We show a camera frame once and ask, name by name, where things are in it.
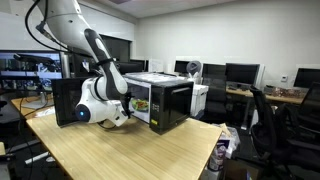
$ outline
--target white robotic arm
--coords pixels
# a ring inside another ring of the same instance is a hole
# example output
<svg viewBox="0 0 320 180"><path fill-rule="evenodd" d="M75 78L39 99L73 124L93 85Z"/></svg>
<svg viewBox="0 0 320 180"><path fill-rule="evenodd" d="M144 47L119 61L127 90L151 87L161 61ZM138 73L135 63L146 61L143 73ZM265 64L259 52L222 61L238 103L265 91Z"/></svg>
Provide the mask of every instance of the white robotic arm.
<svg viewBox="0 0 320 180"><path fill-rule="evenodd" d="M38 3L43 15L47 10L46 22L55 38L91 54L102 72L102 76L87 79L83 83L81 100L75 109L78 119L89 123L109 119L120 126L128 119L128 111L119 101L128 90L127 83L116 68L100 35L90 28L82 16L78 2L34 1Z"/></svg>

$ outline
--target black office chair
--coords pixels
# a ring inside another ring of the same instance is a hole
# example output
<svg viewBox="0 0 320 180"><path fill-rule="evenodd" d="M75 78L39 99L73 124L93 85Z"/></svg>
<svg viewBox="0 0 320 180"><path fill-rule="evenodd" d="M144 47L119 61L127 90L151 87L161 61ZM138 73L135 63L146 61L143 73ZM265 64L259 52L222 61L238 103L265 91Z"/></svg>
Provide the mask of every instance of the black office chair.
<svg viewBox="0 0 320 180"><path fill-rule="evenodd" d="M260 90L251 86L250 91L253 93L259 116L258 123L251 128L252 143L259 159L267 165L268 171L264 172L281 179L274 169L274 164L284 165L290 177L293 175L288 165L320 172L320 146L292 139L294 137L288 135L285 123L279 122L284 120L282 117L285 116L280 115L287 112L285 108L280 107L275 114Z"/></svg>
<svg viewBox="0 0 320 180"><path fill-rule="evenodd" d="M8 104L7 101L0 101L0 112L1 112L1 109L7 104Z"/></svg>
<svg viewBox="0 0 320 180"><path fill-rule="evenodd" d="M202 84L209 86L202 120L209 123L225 122L227 120L226 77L210 76Z"/></svg>
<svg viewBox="0 0 320 180"><path fill-rule="evenodd" d="M320 83L313 83L298 110L297 121L303 130L320 134Z"/></svg>

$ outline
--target black cable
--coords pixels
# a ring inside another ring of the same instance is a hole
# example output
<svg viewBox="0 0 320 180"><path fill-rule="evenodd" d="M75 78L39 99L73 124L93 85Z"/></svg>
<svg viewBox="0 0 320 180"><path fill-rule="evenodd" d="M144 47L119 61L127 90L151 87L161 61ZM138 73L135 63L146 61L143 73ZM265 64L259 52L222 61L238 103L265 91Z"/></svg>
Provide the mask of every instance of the black cable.
<svg viewBox="0 0 320 180"><path fill-rule="evenodd" d="M29 143L28 143L26 137L23 136L23 135L22 135L22 132L21 132L21 121L22 121L22 119L23 119L21 109L22 109L22 101L23 101L23 99L24 99L24 98L21 98L20 104L19 104L20 120L19 120L19 124L18 124L18 131L19 131L19 135L23 137L23 140L24 140L25 143L27 144L27 147L28 147L28 149L29 149L29 151L30 151L30 155L31 155L31 167L30 167L30 172L29 172L29 177L28 177L28 179L31 179L32 168L33 168L33 152L32 152L31 147L29 146Z"/></svg>
<svg viewBox="0 0 320 180"><path fill-rule="evenodd" d="M51 50L55 50L55 51L61 51L59 49L56 49L56 48L53 48L53 47L50 47L42 42L40 42L36 37L34 37L34 35L32 34L32 32L30 31L30 28L29 28L29 24L28 24L28 20L29 20L29 16L31 14L31 12L33 11L33 9L38 5L38 3L40 2L40 0L36 0L32 6L30 7L30 9L28 10L27 14L26 14L26 17L24 19L24 23L25 23L25 26L26 26L26 29L29 33L29 35L35 40L37 41L39 44L41 44L42 46L46 47L46 48L49 48Z"/></svg>
<svg viewBox="0 0 320 180"><path fill-rule="evenodd" d="M43 16L43 22L47 21L47 17L48 17L48 6L49 6L49 2L48 0L46 0L46 9L44 11L44 16Z"/></svg>
<svg viewBox="0 0 320 180"><path fill-rule="evenodd" d="M26 66L27 66L27 62L24 61L24 74L25 74L26 77L28 77L27 67L26 67Z"/></svg>
<svg viewBox="0 0 320 180"><path fill-rule="evenodd" d="M103 124L103 122L104 121L102 121L102 122L98 122L97 124L100 126L100 127L102 127L103 129L106 129L106 130L110 130L110 129L113 129L113 128L115 128L116 127L116 125L114 125L114 126L112 126L112 127L104 127L102 124Z"/></svg>
<svg viewBox="0 0 320 180"><path fill-rule="evenodd" d="M81 56L84 56L84 57L92 58L92 56L88 56L87 54L76 53L76 52L70 50L69 48L63 46L61 43L57 42L55 39L52 40L52 41L55 42L55 43L57 43L59 46L67 49L68 51L63 51L63 50L61 50L61 49L56 49L56 48L50 47L50 46L48 46L48 45L40 42L40 41L32 34L32 32L30 31L30 27L29 27L28 21L29 21L29 17L30 17L31 12L34 10L34 8L38 5L39 2L40 2L40 0L36 0L36 1L32 4L32 6L31 6L30 9L28 10L28 12L27 12L27 14L26 14L26 17L25 17L25 26L26 26L26 29L27 29L29 35L32 37L32 39L34 39L36 42L38 42L38 43L41 44L42 46L44 46L44 47L46 47L46 48L49 48L49 49L51 49L51 50L54 50L54 51L65 52L65 53L75 53L75 54L78 54L78 55L81 55ZM47 2L47 0L46 0L46 9L45 9L44 20L47 19L47 16L48 16L48 2Z"/></svg>
<svg viewBox="0 0 320 180"><path fill-rule="evenodd" d="M22 102L23 102L24 99L25 99L25 98L21 98L20 103L19 103L20 120L19 120L19 123L18 123L18 132L19 132L19 135L23 137L23 139L24 139L25 143L27 144L27 147L29 148L29 151L30 151L30 155L31 155L31 168L30 168L30 173L29 173L28 179L31 179L32 170L33 170L33 152L32 152L32 149L31 149L31 147L30 147L30 145L29 145L26 137L23 136L23 135L22 135L22 132L21 132L21 122L22 122L22 119L24 119L24 117L22 117L22 116L25 116L25 117L26 117L26 116L28 116L29 114L32 114L32 113L34 113L34 112L36 112L36 111L38 111L38 110L40 110L40 109L42 109L42 108L48 107L48 106L46 106L46 105L48 104L48 98L46 97L46 103L45 103L45 105L43 105L42 107L40 107L40 108L38 108L38 109L35 109L34 111L31 111L31 112L29 112L29 113L27 113L27 114L22 115L21 109L22 109ZM18 140L18 137L15 139L14 143L12 144L12 146L10 147L10 149L8 150L7 154L10 153L11 149L14 147L14 145L15 145L16 142L17 142L17 140Z"/></svg>

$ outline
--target desk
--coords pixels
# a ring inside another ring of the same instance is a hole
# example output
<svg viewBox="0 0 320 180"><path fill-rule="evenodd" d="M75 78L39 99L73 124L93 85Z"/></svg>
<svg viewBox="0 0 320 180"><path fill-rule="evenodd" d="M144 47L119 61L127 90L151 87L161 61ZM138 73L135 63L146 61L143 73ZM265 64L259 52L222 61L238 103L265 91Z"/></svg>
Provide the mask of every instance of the desk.
<svg viewBox="0 0 320 180"><path fill-rule="evenodd" d="M39 100L40 97L28 97L28 98L23 98L23 101L22 101L22 104L24 103L28 103L27 100L30 102L30 101L35 101L35 100ZM18 109L18 111L20 111L20 102L21 102L21 98L19 99L12 99L11 100L12 104ZM46 109L49 109L50 107L45 107L45 108L42 108L42 109L39 109L37 111L35 111L34 113L31 113L34 111L34 109L29 109L29 108L24 108L22 107L21 108L21 115L24 116L26 119L31 119L31 118L34 118L36 116L36 113L39 112L39 111L44 111Z"/></svg>
<svg viewBox="0 0 320 180"><path fill-rule="evenodd" d="M236 94L236 95L240 95L240 96L249 97L247 105L246 105L244 120L241 125L241 129L246 130L249 108L250 108L250 104L252 102L253 94L250 92L250 90L242 91L241 89L232 90L232 89L228 89L228 88L226 89L226 92L229 94ZM266 95L266 99L271 100L271 101L278 101L278 102L298 104L298 105L301 104L303 101L303 98L277 97L277 96L271 96L271 95Z"/></svg>
<svg viewBox="0 0 320 180"><path fill-rule="evenodd" d="M0 155L5 155L6 150L4 149L4 144L3 142L0 142Z"/></svg>
<svg viewBox="0 0 320 180"><path fill-rule="evenodd" d="M198 179L221 134L193 119L163 135L137 119L109 131L81 122L59 128L55 115L27 124L73 179Z"/></svg>
<svg viewBox="0 0 320 180"><path fill-rule="evenodd" d="M252 93L249 90L242 91L241 89L237 89L237 90L227 89L226 91L229 94L253 97ZM271 95L266 95L266 98L272 101L279 101L279 102L292 103L292 104L301 104L303 101L303 98L278 97L278 96L271 96Z"/></svg>

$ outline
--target cardboard box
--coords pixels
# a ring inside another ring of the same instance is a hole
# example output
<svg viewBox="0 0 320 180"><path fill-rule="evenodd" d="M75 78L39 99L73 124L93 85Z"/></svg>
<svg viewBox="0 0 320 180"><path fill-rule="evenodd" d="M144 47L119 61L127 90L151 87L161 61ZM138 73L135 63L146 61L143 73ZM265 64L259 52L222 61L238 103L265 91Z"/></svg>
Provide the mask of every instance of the cardboard box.
<svg viewBox="0 0 320 180"><path fill-rule="evenodd" d="M239 161L227 160L224 180L257 180L259 170Z"/></svg>

